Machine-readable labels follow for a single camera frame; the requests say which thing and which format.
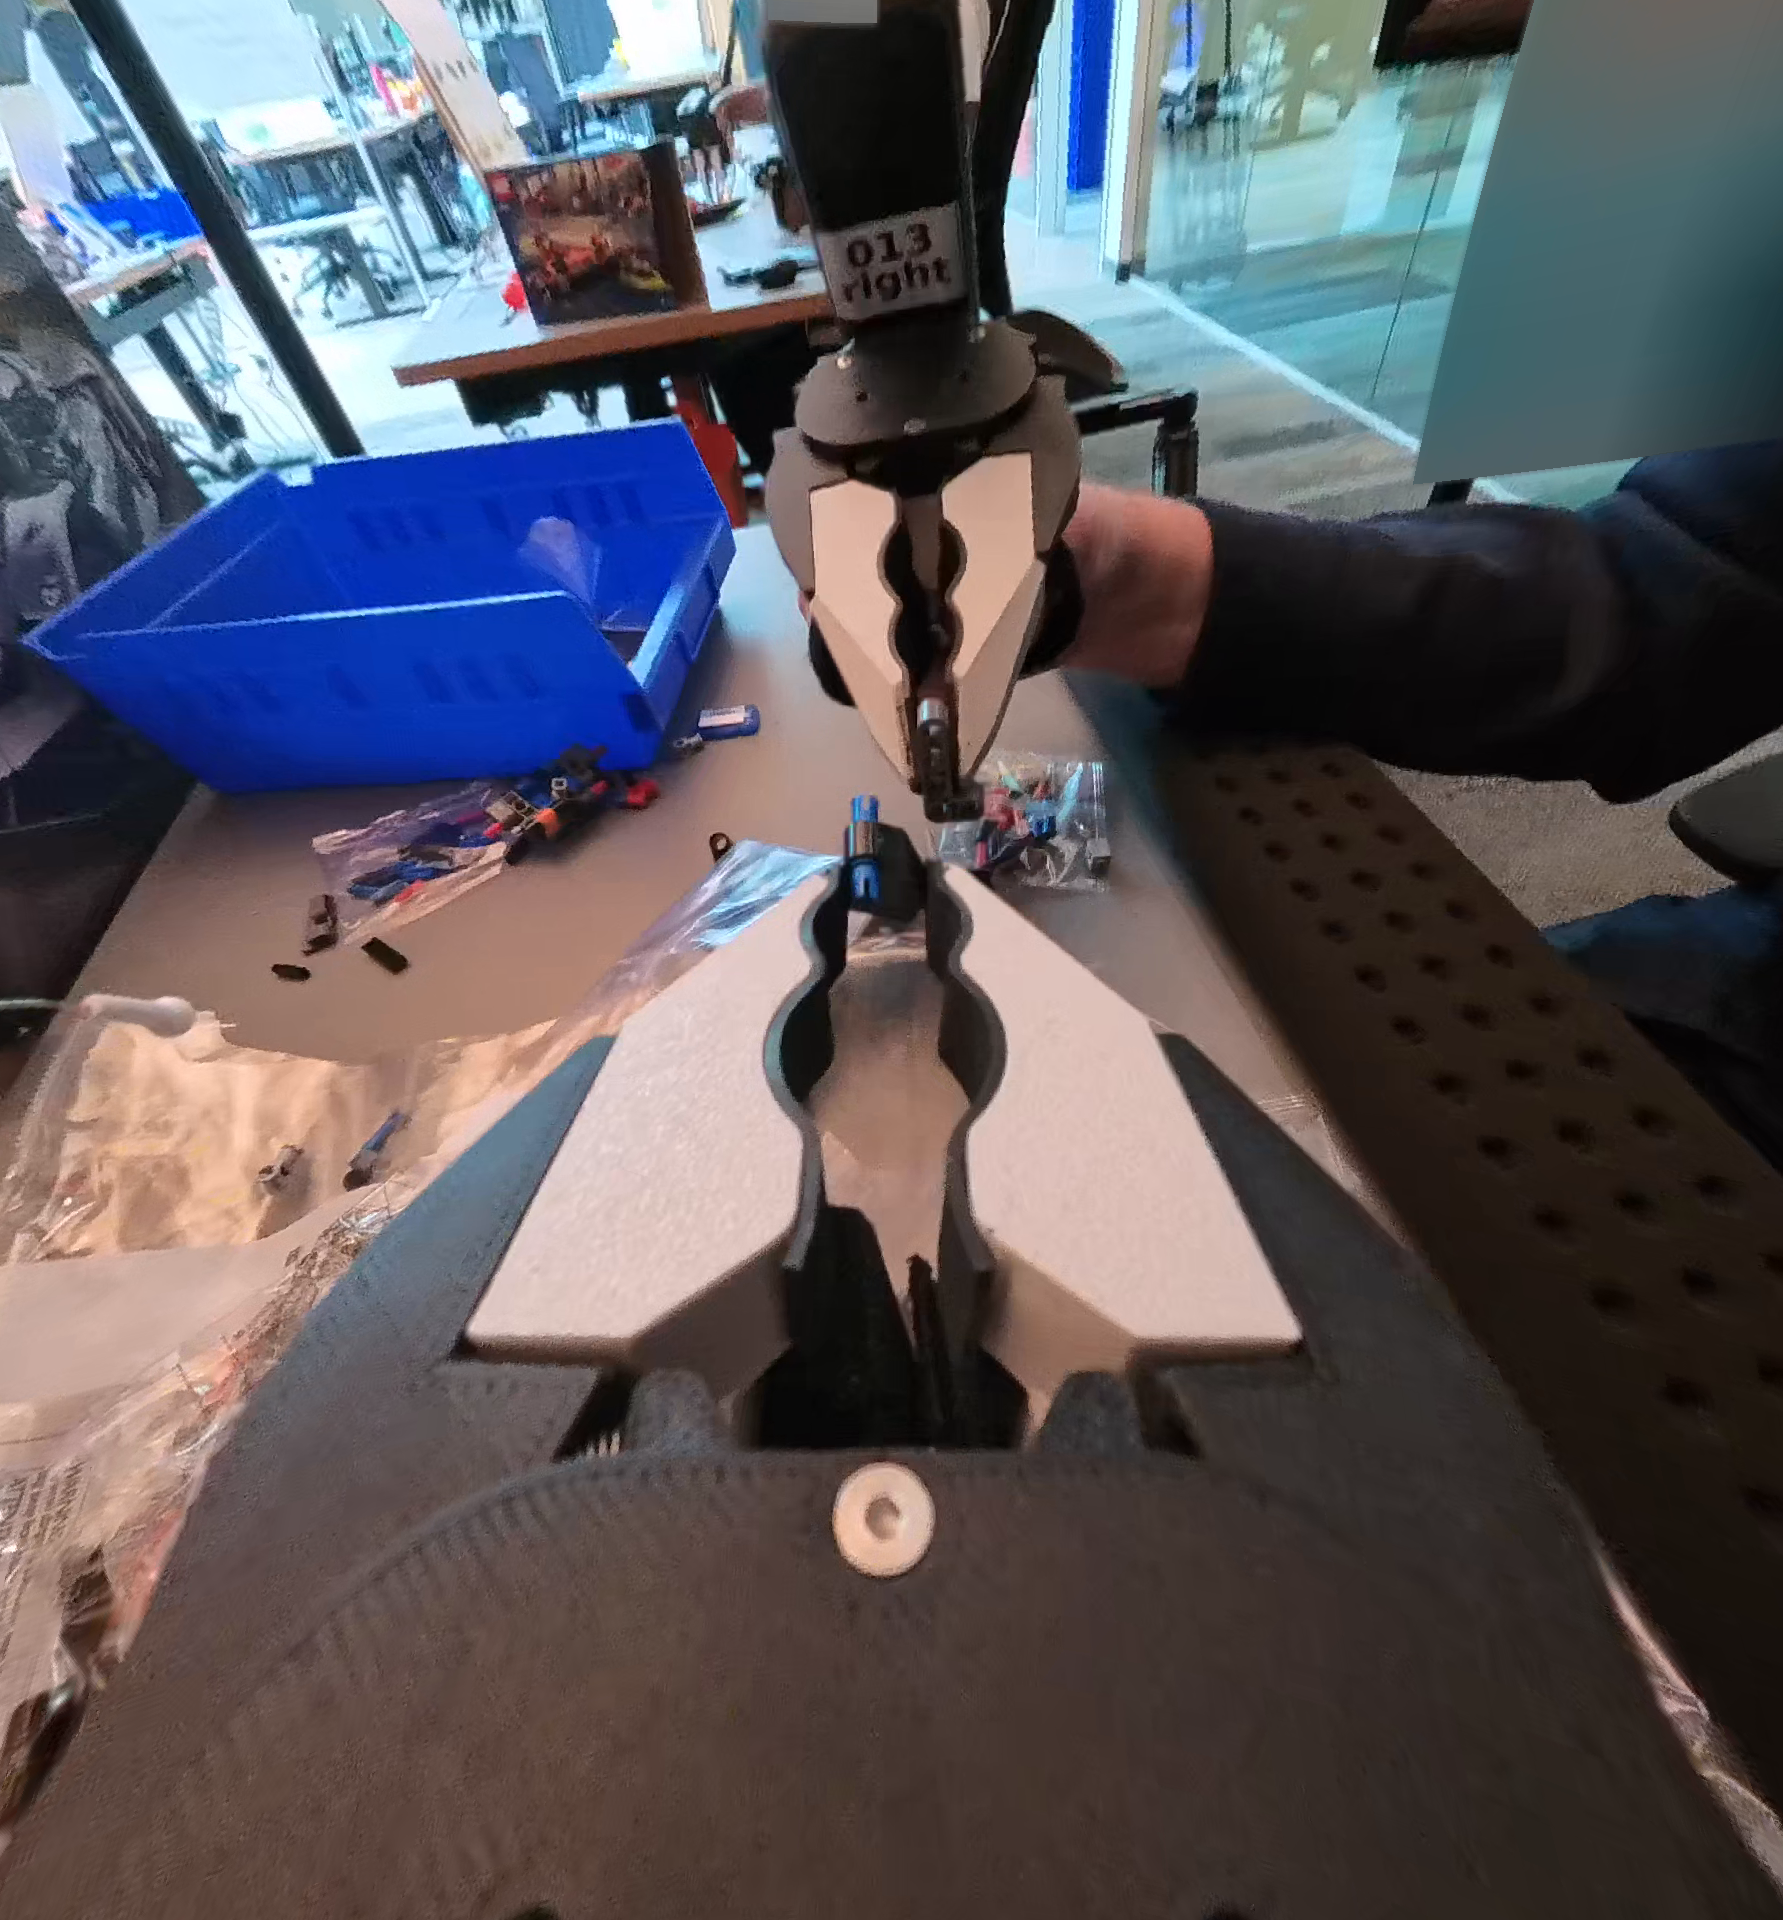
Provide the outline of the black steel column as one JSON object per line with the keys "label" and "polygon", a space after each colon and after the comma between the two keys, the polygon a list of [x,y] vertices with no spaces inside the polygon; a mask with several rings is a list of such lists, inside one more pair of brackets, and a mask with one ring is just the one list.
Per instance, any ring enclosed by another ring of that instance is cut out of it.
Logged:
{"label": "black steel column", "polygon": [[218,268],[250,316],[292,394],[334,461],[358,459],[366,445],[344,402],[280,296],[232,194],[208,163],[190,125],[150,59],[124,5],[74,2],[72,10],[110,75],[138,130],[190,205]]}

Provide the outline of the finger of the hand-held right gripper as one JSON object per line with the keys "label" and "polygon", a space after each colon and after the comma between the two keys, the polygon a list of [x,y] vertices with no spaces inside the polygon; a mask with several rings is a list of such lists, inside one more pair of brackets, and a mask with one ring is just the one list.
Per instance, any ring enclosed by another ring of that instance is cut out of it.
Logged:
{"label": "finger of the hand-held right gripper", "polygon": [[899,528],[895,499],[867,484],[809,497],[809,615],[851,704],[885,761],[917,794],[909,729],[909,668],[897,651],[901,600],[887,575]]}
{"label": "finger of the hand-held right gripper", "polygon": [[939,817],[965,819],[975,808],[971,778],[999,733],[1043,610],[1033,456],[1023,449],[983,454],[941,489],[941,519],[957,566],[945,590],[953,748]]}

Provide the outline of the clear bag of pale parts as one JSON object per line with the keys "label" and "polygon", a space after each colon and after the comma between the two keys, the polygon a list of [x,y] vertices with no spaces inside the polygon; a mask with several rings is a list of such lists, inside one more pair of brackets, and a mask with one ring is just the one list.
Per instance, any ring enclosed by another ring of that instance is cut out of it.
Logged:
{"label": "clear bag of pale parts", "polygon": [[[400,1210],[597,1032],[587,1016],[442,1038],[372,1062],[240,1045],[216,1016],[180,1038],[98,1025],[42,1054],[0,1155],[0,1268],[246,1247],[328,1213]],[[344,1191],[354,1151],[406,1111],[384,1179]],[[256,1175],[306,1149],[278,1194]]]}

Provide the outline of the blue plastic bin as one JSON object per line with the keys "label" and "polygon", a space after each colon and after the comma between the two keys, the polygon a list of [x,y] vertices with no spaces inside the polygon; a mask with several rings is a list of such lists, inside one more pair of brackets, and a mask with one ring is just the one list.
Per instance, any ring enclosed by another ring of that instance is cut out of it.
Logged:
{"label": "blue plastic bin", "polygon": [[22,647],[222,794],[647,767],[731,563],[663,419],[266,473]]}

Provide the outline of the black chair seat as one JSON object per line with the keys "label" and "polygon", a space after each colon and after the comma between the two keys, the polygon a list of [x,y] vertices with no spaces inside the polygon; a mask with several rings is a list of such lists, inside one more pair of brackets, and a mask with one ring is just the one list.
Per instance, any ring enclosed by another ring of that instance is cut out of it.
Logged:
{"label": "black chair seat", "polygon": [[1669,829],[1699,863],[1745,891],[1783,881],[1783,751],[1695,785]]}

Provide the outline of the black blue lego connector assembly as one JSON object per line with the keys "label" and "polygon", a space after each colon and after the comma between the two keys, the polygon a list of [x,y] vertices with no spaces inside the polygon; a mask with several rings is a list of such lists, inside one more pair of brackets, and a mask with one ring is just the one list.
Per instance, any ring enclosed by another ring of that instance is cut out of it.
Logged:
{"label": "black blue lego connector assembly", "polygon": [[925,910],[927,863],[911,839],[881,822],[873,794],[855,794],[845,822],[841,899],[847,913],[893,929]]}

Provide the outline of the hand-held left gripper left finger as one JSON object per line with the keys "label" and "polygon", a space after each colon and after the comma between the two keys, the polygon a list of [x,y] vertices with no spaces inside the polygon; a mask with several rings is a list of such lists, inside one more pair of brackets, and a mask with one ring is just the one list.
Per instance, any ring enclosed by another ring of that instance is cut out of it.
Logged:
{"label": "hand-held left gripper left finger", "polygon": [[837,872],[817,870],[621,1025],[474,1309],[474,1357],[687,1373],[717,1401],[783,1357],[837,973]]}

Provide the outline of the small black orange lego assembly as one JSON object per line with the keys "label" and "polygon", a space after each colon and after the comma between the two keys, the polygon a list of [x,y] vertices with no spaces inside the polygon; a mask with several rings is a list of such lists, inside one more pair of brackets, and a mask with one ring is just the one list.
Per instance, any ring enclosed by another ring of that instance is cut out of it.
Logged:
{"label": "small black orange lego assembly", "polygon": [[641,813],[661,798],[647,769],[613,767],[601,746],[573,744],[486,803],[506,867],[577,835],[607,813]]}

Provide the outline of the large white-label lego parts bag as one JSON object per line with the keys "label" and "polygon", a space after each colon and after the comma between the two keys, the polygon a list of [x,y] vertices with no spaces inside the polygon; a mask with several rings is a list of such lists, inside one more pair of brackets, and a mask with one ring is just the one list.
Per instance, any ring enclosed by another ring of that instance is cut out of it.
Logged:
{"label": "large white-label lego parts bag", "polygon": [[342,1270],[288,1235],[0,1266],[0,1809],[18,1724],[126,1655],[212,1456]]}

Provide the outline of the pale grey panel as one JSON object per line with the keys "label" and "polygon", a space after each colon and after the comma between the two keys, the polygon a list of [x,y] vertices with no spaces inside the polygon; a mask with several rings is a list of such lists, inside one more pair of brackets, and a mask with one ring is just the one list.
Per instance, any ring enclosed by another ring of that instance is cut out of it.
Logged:
{"label": "pale grey panel", "polygon": [[1783,441],[1783,2],[1537,2],[1413,476]]}

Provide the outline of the black office chair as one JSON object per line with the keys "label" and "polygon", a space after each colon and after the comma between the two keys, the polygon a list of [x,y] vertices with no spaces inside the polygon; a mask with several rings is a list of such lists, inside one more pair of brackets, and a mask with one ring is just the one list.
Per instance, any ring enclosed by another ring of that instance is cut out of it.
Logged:
{"label": "black office chair", "polygon": [[1187,499],[1197,480],[1197,394],[1193,388],[1135,394],[1119,362],[1093,337],[1035,308],[1015,308],[1005,256],[1005,197],[1051,2],[983,5],[983,27],[969,27],[969,50],[981,54],[977,105],[969,112],[969,183],[981,313],[1007,325],[1029,348],[1035,373],[1059,379],[1083,438],[1151,426],[1151,489]]}

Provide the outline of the black perforated board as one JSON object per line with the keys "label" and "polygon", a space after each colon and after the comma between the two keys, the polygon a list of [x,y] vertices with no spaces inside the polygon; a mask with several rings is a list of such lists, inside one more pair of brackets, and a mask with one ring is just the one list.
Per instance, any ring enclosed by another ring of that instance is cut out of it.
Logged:
{"label": "black perforated board", "polygon": [[1363,757],[1159,764],[1243,971],[1783,1811],[1783,1180]]}

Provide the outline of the small bag of blue parts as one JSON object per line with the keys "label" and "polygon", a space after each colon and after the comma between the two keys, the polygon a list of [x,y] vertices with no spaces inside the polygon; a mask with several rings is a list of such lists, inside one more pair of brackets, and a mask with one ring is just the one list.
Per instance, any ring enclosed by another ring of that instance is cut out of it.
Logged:
{"label": "small bag of blue parts", "polygon": [[400,807],[356,829],[312,839],[312,853],[340,910],[356,918],[446,904],[494,879],[506,860],[508,829],[490,810],[490,792],[466,787]]}

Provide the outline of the person's right forearm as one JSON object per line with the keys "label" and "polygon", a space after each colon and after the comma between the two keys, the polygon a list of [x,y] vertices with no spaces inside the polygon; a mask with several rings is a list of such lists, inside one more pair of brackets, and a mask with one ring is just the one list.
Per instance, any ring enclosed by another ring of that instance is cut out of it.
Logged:
{"label": "person's right forearm", "polygon": [[1633,805],[1783,729],[1783,443],[1651,456],[1577,508],[1199,512],[1211,587],[1163,700],[1201,741]]}

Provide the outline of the small bag of lego parts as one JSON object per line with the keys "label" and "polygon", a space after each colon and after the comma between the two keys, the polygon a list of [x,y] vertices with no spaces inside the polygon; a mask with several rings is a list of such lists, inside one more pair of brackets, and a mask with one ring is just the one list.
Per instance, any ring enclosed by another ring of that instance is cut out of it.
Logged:
{"label": "small bag of lego parts", "polygon": [[1103,893],[1113,879],[1109,764],[997,755],[979,771],[981,813],[951,845],[979,882],[1011,893]]}

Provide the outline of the grey lego connector piece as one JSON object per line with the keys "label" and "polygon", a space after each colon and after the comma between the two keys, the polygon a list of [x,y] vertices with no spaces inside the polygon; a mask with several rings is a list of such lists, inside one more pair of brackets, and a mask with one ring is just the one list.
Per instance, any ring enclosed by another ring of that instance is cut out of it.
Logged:
{"label": "grey lego connector piece", "polygon": [[931,825],[969,819],[981,792],[963,772],[955,712],[949,690],[927,687],[911,696],[907,711],[909,787]]}

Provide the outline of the wooden office desk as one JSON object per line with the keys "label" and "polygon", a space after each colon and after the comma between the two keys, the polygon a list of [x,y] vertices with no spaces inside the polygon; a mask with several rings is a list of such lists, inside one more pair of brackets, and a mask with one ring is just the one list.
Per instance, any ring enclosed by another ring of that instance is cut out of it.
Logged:
{"label": "wooden office desk", "polygon": [[392,379],[402,391],[450,386],[474,425],[506,425],[531,400],[575,388],[695,383],[721,345],[833,319],[815,262],[801,264],[787,287],[741,280],[793,252],[765,199],[699,230],[695,248],[701,301],[649,315],[543,327],[527,307],[508,307],[510,276],[460,284],[412,327]]}

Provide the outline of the black lego set box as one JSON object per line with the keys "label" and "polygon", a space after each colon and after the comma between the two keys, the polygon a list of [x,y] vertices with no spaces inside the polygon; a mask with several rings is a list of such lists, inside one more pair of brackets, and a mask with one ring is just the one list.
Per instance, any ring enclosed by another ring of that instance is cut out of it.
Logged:
{"label": "black lego set box", "polygon": [[200,507],[0,205],[0,1000],[64,995],[192,787],[26,639]]}

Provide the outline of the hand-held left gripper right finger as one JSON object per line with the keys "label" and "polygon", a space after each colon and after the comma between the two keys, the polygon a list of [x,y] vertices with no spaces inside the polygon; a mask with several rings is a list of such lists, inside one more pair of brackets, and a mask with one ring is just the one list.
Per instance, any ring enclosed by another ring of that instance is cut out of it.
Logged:
{"label": "hand-held left gripper right finger", "polygon": [[1035,1417],[1075,1378],[1295,1355],[1303,1328],[1173,1036],[983,882],[927,874],[939,1053],[965,1113],[945,1226],[971,1339]]}

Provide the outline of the small lego set box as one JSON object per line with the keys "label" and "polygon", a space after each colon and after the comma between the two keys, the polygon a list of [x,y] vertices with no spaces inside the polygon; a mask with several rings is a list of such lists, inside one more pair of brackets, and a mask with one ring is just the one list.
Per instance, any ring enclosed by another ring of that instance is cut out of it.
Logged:
{"label": "small lego set box", "polygon": [[537,327],[641,321],[707,302],[671,143],[531,160],[482,181]]}

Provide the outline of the person's right hand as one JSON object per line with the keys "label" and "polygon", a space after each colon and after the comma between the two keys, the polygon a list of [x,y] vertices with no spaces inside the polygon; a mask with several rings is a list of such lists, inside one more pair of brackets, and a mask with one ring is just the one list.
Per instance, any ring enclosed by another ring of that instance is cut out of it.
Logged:
{"label": "person's right hand", "polygon": [[1213,528],[1191,497],[1083,482],[1063,546],[1079,612],[1061,670],[1147,693],[1183,685],[1213,589]]}

